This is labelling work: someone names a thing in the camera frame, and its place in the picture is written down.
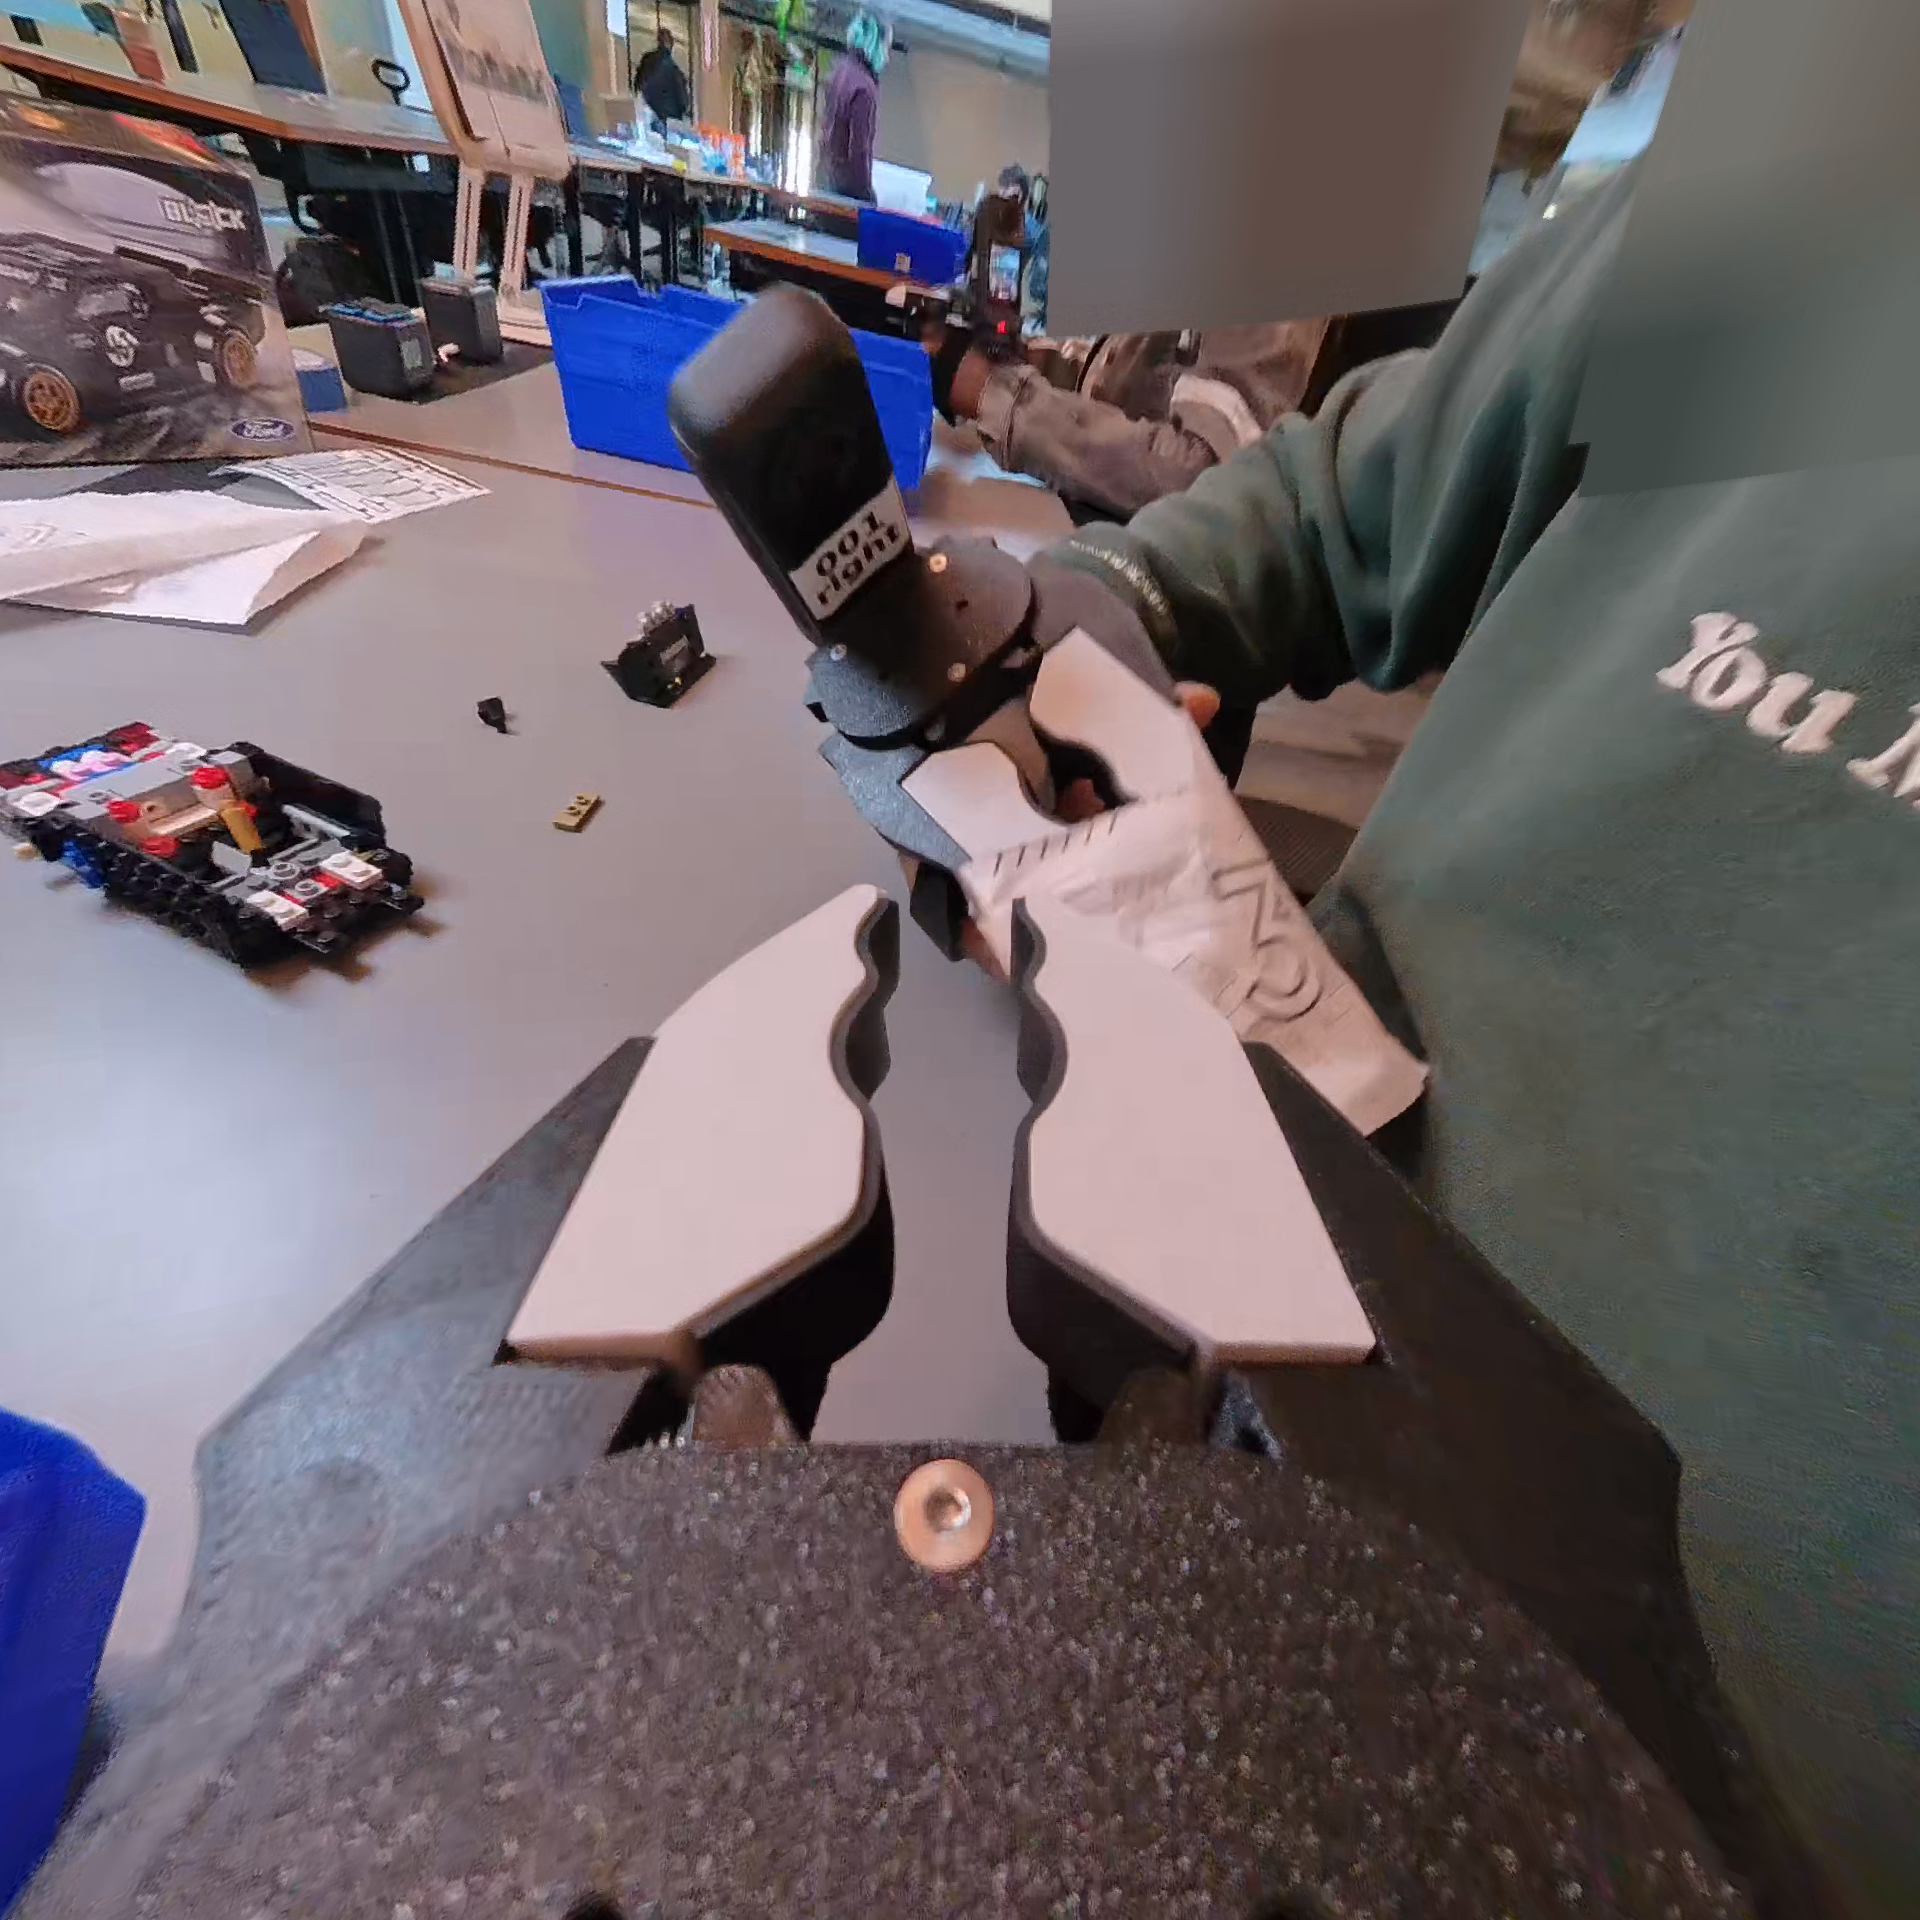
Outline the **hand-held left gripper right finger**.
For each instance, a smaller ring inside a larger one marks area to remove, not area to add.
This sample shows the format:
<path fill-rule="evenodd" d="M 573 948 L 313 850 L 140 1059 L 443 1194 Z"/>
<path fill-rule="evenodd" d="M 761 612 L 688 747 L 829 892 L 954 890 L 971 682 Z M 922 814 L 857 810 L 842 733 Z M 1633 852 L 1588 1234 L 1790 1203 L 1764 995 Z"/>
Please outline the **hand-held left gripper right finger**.
<path fill-rule="evenodd" d="M 1358 1364 L 1377 1331 L 1228 1018 L 1069 907 L 1014 905 L 1006 1302 L 1096 1418 L 1140 1372 Z"/>

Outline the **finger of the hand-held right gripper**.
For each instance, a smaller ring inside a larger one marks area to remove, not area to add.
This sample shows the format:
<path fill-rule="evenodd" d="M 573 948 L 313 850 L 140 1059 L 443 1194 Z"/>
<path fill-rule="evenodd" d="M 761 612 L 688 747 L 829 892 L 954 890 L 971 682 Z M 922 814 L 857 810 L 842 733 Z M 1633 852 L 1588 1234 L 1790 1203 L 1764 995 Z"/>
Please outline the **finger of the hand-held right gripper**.
<path fill-rule="evenodd" d="M 925 757 L 902 781 L 902 801 L 931 822 L 925 848 L 900 848 L 905 869 L 933 864 L 960 878 L 993 878 L 1043 856 L 1059 840 L 1059 819 L 1030 796 L 1014 757 L 974 741 Z"/>
<path fill-rule="evenodd" d="M 1048 648 L 1025 710 L 1054 819 L 1158 801 L 1188 803 L 1200 819 L 1240 816 L 1200 722 L 1157 661 L 1138 652 L 1069 628 Z"/>

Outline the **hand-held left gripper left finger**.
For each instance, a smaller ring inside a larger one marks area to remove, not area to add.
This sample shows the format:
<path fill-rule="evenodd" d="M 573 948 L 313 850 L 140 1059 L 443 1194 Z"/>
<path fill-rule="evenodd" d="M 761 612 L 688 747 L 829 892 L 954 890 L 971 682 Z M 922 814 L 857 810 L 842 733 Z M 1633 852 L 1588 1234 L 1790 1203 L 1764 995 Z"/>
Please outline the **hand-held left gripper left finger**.
<path fill-rule="evenodd" d="M 846 890 L 709 978 L 641 1068 L 515 1320 L 510 1356 L 761 1370 L 813 1419 L 893 1297 L 874 1096 L 898 909 Z"/>

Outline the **single printed paper bag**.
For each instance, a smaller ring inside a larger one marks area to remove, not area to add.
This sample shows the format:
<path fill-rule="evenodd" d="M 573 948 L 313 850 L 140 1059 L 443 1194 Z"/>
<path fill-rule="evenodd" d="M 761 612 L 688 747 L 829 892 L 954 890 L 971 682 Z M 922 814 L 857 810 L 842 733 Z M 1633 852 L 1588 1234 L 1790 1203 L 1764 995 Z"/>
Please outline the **single printed paper bag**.
<path fill-rule="evenodd" d="M 996 957 L 1014 902 L 1054 902 L 1273 1049 L 1362 1137 L 1409 1114 L 1426 1068 L 1361 995 L 1228 793 L 1134 801 L 974 858 L 960 886 Z"/>

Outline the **partly built lego car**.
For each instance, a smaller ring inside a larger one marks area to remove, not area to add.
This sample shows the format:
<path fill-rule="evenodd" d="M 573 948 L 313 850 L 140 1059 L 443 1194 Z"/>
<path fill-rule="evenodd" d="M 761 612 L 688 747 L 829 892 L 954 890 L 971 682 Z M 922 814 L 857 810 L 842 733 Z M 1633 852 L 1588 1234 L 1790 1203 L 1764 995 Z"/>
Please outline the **partly built lego car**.
<path fill-rule="evenodd" d="M 5 758 L 5 840 L 240 969 L 349 956 L 424 912 L 382 804 L 251 741 L 147 722 Z"/>

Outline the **white paper bags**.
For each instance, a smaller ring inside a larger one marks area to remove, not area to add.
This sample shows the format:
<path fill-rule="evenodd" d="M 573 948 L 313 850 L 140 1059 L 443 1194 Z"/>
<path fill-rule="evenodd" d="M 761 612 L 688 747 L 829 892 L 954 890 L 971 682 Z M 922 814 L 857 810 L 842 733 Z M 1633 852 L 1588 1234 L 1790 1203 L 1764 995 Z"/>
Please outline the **white paper bags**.
<path fill-rule="evenodd" d="M 3 601 L 243 630 L 365 538 L 353 516 L 227 494 L 16 499 L 3 506 Z"/>

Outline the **blue plastic bin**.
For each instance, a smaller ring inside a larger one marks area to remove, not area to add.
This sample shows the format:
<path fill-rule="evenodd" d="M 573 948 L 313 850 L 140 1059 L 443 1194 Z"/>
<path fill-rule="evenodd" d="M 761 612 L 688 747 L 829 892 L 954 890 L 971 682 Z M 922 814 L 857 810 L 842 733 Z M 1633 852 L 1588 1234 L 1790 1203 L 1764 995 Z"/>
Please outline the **blue plastic bin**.
<path fill-rule="evenodd" d="M 969 262 L 969 234 L 933 218 L 861 204 L 854 213 L 854 262 L 884 281 L 954 285 Z"/>
<path fill-rule="evenodd" d="M 3 1907 L 48 1854 L 145 1496 L 77 1438 L 3 1413 Z"/>

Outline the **person's right forearm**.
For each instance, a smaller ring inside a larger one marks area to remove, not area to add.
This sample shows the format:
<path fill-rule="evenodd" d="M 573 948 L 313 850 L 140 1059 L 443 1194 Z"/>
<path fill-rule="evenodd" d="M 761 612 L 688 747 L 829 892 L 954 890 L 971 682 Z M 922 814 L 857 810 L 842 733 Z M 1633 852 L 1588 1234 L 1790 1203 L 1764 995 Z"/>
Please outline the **person's right forearm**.
<path fill-rule="evenodd" d="M 1529 225 L 1432 348 L 1361 365 L 1312 416 L 1043 558 L 1226 707 L 1448 668 L 1577 489 L 1577 401 L 1642 171 Z"/>

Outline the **black lego assembly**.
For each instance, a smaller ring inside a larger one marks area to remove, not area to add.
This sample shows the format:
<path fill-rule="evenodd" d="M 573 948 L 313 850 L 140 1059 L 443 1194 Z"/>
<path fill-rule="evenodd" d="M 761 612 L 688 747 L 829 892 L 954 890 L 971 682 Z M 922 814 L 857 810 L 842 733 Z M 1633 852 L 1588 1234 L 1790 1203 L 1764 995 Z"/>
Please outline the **black lego assembly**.
<path fill-rule="evenodd" d="M 638 618 L 636 633 L 603 661 L 603 669 L 629 701 L 657 710 L 675 708 L 713 669 L 718 658 L 709 649 L 693 603 L 653 603 Z"/>

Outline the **lego set box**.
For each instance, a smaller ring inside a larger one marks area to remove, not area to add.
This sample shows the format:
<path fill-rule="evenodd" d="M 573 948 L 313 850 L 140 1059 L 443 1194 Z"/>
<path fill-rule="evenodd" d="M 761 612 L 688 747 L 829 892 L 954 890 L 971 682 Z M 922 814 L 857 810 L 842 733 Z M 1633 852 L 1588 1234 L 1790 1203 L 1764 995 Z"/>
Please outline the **lego set box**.
<path fill-rule="evenodd" d="M 308 453 L 251 178 L 193 133 L 3 100 L 3 467 Z"/>

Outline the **person's right hand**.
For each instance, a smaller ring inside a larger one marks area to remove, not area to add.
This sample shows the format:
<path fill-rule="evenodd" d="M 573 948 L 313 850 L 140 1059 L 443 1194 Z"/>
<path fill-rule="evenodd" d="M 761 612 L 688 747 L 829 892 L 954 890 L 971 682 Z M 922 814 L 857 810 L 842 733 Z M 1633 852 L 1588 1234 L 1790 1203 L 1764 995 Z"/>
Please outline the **person's right hand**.
<path fill-rule="evenodd" d="M 1064 558 L 1035 555 L 1025 564 L 1030 585 L 1029 635 L 1050 654 L 1074 633 L 1122 665 L 1136 682 L 1174 705 L 1202 733 L 1214 728 L 1218 696 L 1204 685 L 1177 683 L 1152 643 L 1144 618 L 1090 570 Z"/>

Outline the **blue bin with white label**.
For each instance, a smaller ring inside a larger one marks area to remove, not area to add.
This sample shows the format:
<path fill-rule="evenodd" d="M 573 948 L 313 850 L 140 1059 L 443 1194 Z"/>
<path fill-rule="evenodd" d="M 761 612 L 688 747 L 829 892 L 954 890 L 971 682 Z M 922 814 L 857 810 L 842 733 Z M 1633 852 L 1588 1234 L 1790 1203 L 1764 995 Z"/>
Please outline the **blue bin with white label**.
<path fill-rule="evenodd" d="M 646 291 L 632 277 L 554 278 L 540 288 L 549 342 L 577 449 L 688 470 L 668 420 L 668 388 L 709 339 L 749 308 L 683 285 Z M 931 362 L 922 346 L 854 328 L 853 341 L 880 430 L 905 489 L 933 449 Z"/>

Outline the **small black box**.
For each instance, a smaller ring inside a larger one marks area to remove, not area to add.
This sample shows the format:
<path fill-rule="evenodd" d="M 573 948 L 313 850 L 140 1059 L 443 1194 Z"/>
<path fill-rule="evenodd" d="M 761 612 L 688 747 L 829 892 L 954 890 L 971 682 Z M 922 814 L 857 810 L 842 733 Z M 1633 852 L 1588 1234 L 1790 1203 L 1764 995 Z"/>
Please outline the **small black box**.
<path fill-rule="evenodd" d="M 494 284 L 437 274 L 418 281 L 418 306 L 427 341 L 443 368 L 497 368 L 505 360 L 505 333 Z"/>
<path fill-rule="evenodd" d="M 322 318 L 349 390 L 386 401 L 416 401 L 432 390 L 441 362 L 416 308 L 333 301 L 322 308 Z"/>

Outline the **printed white sheet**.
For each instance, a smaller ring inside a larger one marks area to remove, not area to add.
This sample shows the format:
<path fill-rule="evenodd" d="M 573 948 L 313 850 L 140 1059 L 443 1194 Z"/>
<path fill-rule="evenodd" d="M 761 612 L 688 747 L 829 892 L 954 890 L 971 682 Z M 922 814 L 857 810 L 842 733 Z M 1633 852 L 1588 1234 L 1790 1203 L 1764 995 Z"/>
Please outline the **printed white sheet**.
<path fill-rule="evenodd" d="M 214 465 L 218 476 L 244 476 L 365 525 L 384 525 L 481 499 L 490 488 L 414 453 L 348 446 L 256 462 Z"/>

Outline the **poster on wooden easel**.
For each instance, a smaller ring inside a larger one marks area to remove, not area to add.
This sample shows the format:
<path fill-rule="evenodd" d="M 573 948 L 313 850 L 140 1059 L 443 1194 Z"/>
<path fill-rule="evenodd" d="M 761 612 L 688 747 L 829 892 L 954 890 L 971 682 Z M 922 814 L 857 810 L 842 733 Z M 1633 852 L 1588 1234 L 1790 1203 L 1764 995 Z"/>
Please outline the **poster on wooden easel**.
<path fill-rule="evenodd" d="M 497 267 L 501 318 L 530 322 L 525 245 L 540 182 L 564 185 L 571 154 L 560 96 L 528 3 L 401 3 L 432 113 L 457 160 L 456 274 L 473 278 L 490 181 L 507 185 Z"/>

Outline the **person's green sweatshirt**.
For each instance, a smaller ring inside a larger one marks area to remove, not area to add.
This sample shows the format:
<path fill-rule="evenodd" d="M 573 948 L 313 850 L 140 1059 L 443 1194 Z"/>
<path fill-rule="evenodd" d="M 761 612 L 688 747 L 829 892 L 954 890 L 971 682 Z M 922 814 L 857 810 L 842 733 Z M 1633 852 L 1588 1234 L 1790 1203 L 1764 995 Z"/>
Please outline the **person's green sweatshirt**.
<path fill-rule="evenodd" d="M 1916 1915 L 1916 460 L 1574 499 L 1342 876 L 1432 1197 L 1667 1434 L 1851 1915 Z"/>

